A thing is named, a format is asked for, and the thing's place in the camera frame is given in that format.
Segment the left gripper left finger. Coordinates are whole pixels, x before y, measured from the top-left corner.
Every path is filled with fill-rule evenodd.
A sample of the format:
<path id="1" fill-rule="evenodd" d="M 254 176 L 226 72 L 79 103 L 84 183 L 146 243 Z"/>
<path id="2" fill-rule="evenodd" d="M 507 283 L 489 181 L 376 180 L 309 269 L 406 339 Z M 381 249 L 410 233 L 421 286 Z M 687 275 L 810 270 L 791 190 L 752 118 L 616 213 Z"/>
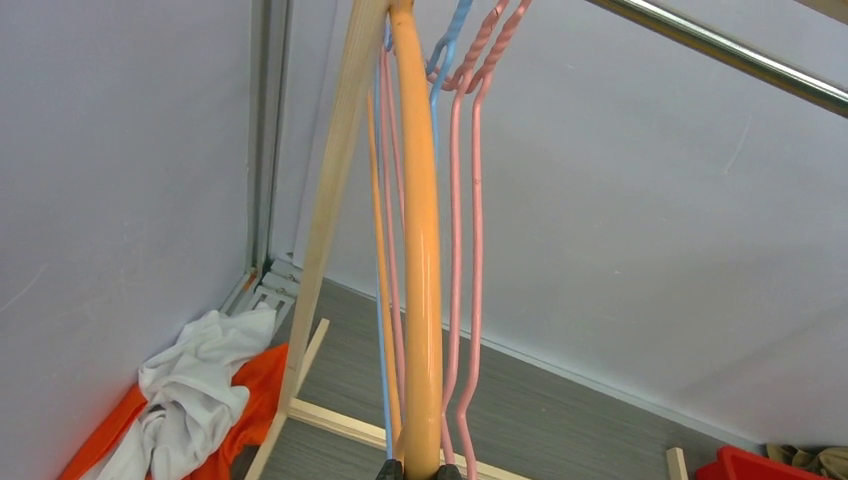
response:
<path id="1" fill-rule="evenodd" d="M 403 463 L 397 459 L 387 459 L 380 468 L 375 480 L 403 480 Z"/>

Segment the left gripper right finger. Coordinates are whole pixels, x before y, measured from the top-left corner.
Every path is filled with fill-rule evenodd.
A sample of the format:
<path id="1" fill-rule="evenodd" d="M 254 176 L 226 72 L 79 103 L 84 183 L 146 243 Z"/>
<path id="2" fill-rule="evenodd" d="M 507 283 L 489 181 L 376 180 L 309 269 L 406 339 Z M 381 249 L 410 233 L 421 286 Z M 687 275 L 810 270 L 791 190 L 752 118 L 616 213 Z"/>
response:
<path id="1" fill-rule="evenodd" d="M 434 477 L 435 480 L 463 480 L 459 468 L 454 464 L 441 465 Z"/>

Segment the orange hanger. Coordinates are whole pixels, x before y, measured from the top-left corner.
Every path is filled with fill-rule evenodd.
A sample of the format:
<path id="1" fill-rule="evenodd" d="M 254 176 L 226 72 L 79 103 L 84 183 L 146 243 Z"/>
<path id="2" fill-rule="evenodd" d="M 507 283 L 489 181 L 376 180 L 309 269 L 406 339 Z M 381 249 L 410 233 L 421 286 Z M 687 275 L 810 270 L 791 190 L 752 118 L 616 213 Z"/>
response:
<path id="1" fill-rule="evenodd" d="M 381 322 L 389 459 L 404 479 L 434 479 L 441 466 L 443 388 L 438 198 L 427 79 L 410 1 L 390 1 L 378 32 L 391 27 L 403 133 L 406 324 L 405 414 L 401 415 L 392 320 Z"/>

